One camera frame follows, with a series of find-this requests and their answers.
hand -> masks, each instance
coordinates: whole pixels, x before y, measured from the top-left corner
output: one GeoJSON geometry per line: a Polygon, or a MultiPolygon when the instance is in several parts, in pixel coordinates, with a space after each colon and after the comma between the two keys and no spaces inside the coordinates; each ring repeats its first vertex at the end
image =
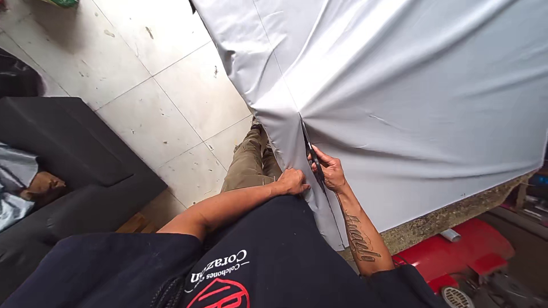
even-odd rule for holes
{"type": "MultiPolygon", "coordinates": [[[[341,160],[325,154],[315,145],[312,145],[312,147],[314,148],[314,151],[316,151],[320,165],[322,165],[323,175],[326,179],[326,187],[334,192],[340,191],[346,185],[346,178],[344,177],[341,160]]],[[[316,166],[316,163],[312,163],[312,171],[318,172],[318,166],[316,166]]]]}
{"type": "Polygon", "coordinates": [[[286,169],[279,179],[272,183],[278,189],[280,195],[297,195],[310,188],[309,184],[305,184],[305,175],[301,170],[286,169]]]}

red machine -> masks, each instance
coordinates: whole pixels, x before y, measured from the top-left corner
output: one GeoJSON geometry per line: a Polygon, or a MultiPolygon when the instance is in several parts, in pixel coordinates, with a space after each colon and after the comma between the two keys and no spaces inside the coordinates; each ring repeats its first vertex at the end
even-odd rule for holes
{"type": "Polygon", "coordinates": [[[515,251],[495,228],[473,218],[453,228],[461,235],[450,242],[435,235],[392,258],[400,265],[416,267],[424,280],[439,293],[441,287],[458,287],[452,275],[467,275],[471,271],[486,277],[507,265],[515,251]]]}

arm tattoo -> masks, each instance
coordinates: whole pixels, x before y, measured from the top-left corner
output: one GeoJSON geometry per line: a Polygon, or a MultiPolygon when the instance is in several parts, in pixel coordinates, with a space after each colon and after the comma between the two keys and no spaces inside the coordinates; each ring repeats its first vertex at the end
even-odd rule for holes
{"type": "Polygon", "coordinates": [[[380,254],[371,251],[371,240],[359,229],[361,222],[358,217],[348,215],[345,211],[343,216],[350,240],[350,250],[362,261],[375,262],[375,257],[380,258],[380,254]]]}

floor drain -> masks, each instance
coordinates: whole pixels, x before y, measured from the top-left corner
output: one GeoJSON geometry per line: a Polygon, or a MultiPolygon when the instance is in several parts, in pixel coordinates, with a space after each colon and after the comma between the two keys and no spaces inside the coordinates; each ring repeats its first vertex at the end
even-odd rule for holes
{"type": "Polygon", "coordinates": [[[474,308],[472,300],[459,289],[445,287],[442,289],[442,297],[451,308],[474,308]]]}

white floor tile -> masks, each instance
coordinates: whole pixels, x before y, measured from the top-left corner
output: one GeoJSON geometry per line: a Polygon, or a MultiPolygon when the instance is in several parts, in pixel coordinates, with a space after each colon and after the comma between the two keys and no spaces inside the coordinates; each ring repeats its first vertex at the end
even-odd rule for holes
{"type": "Polygon", "coordinates": [[[155,78],[202,140],[250,115],[212,42],[155,78]]]}
{"type": "Polygon", "coordinates": [[[145,206],[141,213],[150,219],[156,227],[161,228],[185,209],[186,207],[177,198],[165,190],[145,206]]]}
{"type": "Polygon", "coordinates": [[[69,95],[96,110],[150,77],[92,1],[34,2],[32,15],[3,29],[69,95]]]}
{"type": "Polygon", "coordinates": [[[240,144],[249,132],[251,118],[252,116],[248,116],[205,141],[205,144],[209,146],[215,157],[226,170],[229,169],[230,164],[232,163],[234,147],[240,144]]]}
{"type": "Polygon", "coordinates": [[[153,78],[97,113],[153,169],[202,142],[153,78]]]}
{"type": "Polygon", "coordinates": [[[153,75],[211,41],[188,1],[94,1],[153,75]]]}
{"type": "Polygon", "coordinates": [[[61,87],[49,76],[44,70],[34,62],[15,42],[6,34],[0,35],[0,47],[5,51],[13,54],[19,60],[27,63],[30,67],[35,69],[44,82],[45,91],[44,96],[68,96],[68,94],[61,89],[61,87]]]}
{"type": "Polygon", "coordinates": [[[4,0],[6,10],[0,12],[0,28],[10,27],[32,13],[27,0],[4,0]]]}
{"type": "Polygon", "coordinates": [[[186,207],[219,193],[226,175],[225,168],[204,143],[175,157],[156,173],[186,207]]]}

